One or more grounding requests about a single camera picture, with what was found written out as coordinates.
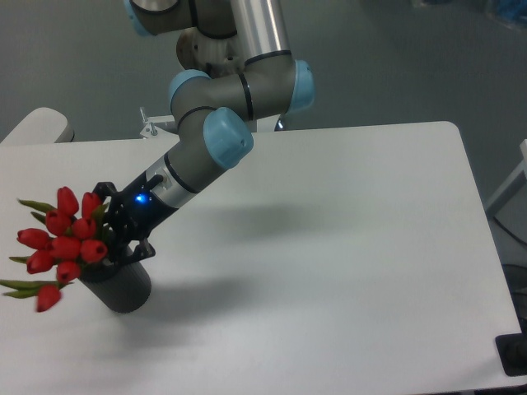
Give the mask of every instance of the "white table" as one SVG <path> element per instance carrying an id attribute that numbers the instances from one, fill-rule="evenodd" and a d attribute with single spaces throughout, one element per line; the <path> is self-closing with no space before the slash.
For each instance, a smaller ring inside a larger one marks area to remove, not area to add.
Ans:
<path id="1" fill-rule="evenodd" d="M 34 225 L 15 198 L 123 188 L 165 139 L 0 147 L 0 277 Z M 0 298 L 2 393 L 415 394 L 512 386 L 520 331 L 450 123 L 262 133 L 159 226 L 153 291 L 117 315 L 84 286 L 45 314 Z M 53 273 L 38 276 L 50 278 Z"/>

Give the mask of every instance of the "silver cylinder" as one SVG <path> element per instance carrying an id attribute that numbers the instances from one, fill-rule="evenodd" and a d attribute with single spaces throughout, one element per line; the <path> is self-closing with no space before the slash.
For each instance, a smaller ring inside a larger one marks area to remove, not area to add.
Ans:
<path id="1" fill-rule="evenodd" d="M 289 50 L 278 0 L 231 0 L 244 59 Z"/>
<path id="2" fill-rule="evenodd" d="M 181 186 L 180 182 L 174 178 L 166 167 L 164 156 L 147 169 L 147 180 L 156 174 L 163 176 L 163 182 L 159 183 L 152 190 L 152 193 L 166 205 L 173 208 L 181 208 L 186 202 L 196 196 L 195 193 L 191 193 Z"/>
<path id="3" fill-rule="evenodd" d="M 132 0 L 132 2 L 145 11 L 163 12 L 175 6 L 179 0 Z"/>

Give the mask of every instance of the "tulip bouquet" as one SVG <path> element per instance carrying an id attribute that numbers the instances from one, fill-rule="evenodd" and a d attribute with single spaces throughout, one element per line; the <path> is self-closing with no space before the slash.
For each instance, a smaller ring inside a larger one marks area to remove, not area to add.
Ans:
<path id="1" fill-rule="evenodd" d="M 68 187 L 57 191 L 57 208 L 42 202 L 19 200 L 34 211 L 31 215 L 47 229 L 29 228 L 18 232 L 17 240 L 34 249 L 27 257 L 10 257 L 26 265 L 30 274 L 48 272 L 56 267 L 54 281 L 0 280 L 12 290 L 4 293 L 12 298 L 36 297 L 35 309 L 43 312 L 62 297 L 62 288 L 79 278 L 84 271 L 97 269 L 108 253 L 106 240 L 109 227 L 104 223 L 107 205 L 95 193 L 82 198 L 81 218 L 77 218 L 79 202 Z"/>

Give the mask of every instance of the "black vase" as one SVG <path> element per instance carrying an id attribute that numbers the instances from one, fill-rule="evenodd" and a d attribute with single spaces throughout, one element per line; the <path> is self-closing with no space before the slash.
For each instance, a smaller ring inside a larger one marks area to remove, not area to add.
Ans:
<path id="1" fill-rule="evenodd" d="M 152 289 L 150 277 L 140 262 L 126 265 L 103 262 L 98 270 L 84 271 L 79 280 L 116 313 L 139 309 Z"/>

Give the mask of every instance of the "black band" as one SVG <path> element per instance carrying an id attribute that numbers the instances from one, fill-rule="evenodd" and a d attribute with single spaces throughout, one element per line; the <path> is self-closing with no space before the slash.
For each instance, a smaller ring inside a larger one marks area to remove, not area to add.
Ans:
<path id="1" fill-rule="evenodd" d="M 180 118 L 180 121 L 178 122 L 178 127 L 177 127 L 176 130 L 180 130 L 180 126 L 183 123 L 183 121 L 185 120 L 185 118 L 187 118 L 191 114 L 197 113 L 198 111 L 202 111 L 204 109 L 210 109 L 211 111 L 216 111 L 217 110 L 217 108 L 209 107 L 208 105 L 202 105 L 201 107 L 196 107 L 194 109 L 191 109 L 191 110 L 187 111 L 186 113 L 184 113 L 183 116 Z"/>
<path id="2" fill-rule="evenodd" d="M 273 56 L 280 56 L 280 55 L 291 55 L 291 51 L 289 49 L 284 49 L 282 51 L 267 52 L 262 55 L 255 56 L 251 59 L 247 59 L 245 61 L 245 66 L 249 66 L 251 63 L 258 62 L 259 60 L 264 60 L 267 58 L 272 58 Z"/>
<path id="3" fill-rule="evenodd" d="M 247 102 L 247 117 L 249 121 L 254 119 L 254 108 L 253 108 L 253 98 L 250 95 L 249 84 L 244 74 L 238 74 L 240 76 L 241 85 L 244 87 L 245 101 Z"/>
<path id="4" fill-rule="evenodd" d="M 169 12 L 171 12 L 172 10 L 174 10 L 174 8 L 178 7 L 180 2 L 176 2 L 173 6 L 170 6 L 168 8 L 166 8 L 165 10 L 162 10 L 162 11 L 150 11 L 150 10 L 145 10 L 144 8 L 140 8 L 140 6 L 138 6 L 135 2 L 133 2 L 132 0 L 129 0 L 130 1 L 130 4 L 132 4 L 132 7 L 135 8 L 136 10 L 138 10 L 139 12 L 144 12 L 145 14 L 150 14 L 150 15 L 162 15 L 162 14 L 167 14 Z"/>
<path id="5" fill-rule="evenodd" d="M 168 160 L 168 152 L 165 153 L 165 156 L 163 156 L 163 160 L 165 161 L 165 166 L 166 168 L 168 169 L 168 171 L 170 171 L 170 174 L 172 174 L 172 177 L 174 177 L 174 179 L 183 187 L 185 188 L 187 191 L 189 191 L 190 193 L 199 193 L 199 191 L 196 191 L 194 188 L 188 186 L 182 179 L 181 177 L 178 176 L 178 174 L 175 172 L 174 168 L 172 167 L 172 165 L 170 164 L 170 161 Z"/>
<path id="6" fill-rule="evenodd" d="M 238 34 L 238 32 L 236 31 L 236 29 L 234 29 L 234 31 L 230 32 L 230 33 L 225 33 L 224 35 L 215 35 L 214 33 L 208 33 L 206 32 L 205 30 L 203 30 L 201 27 L 199 26 L 196 26 L 198 28 L 198 31 L 204 35 L 205 37 L 208 37 L 209 39 L 213 39 L 213 40 L 226 40 L 226 39 L 230 39 L 232 37 L 234 37 L 235 35 Z"/>
<path id="7" fill-rule="evenodd" d="M 196 8 L 196 2 L 194 0 L 189 0 L 190 8 L 190 19 L 192 20 L 192 26 L 198 25 L 198 9 Z"/>

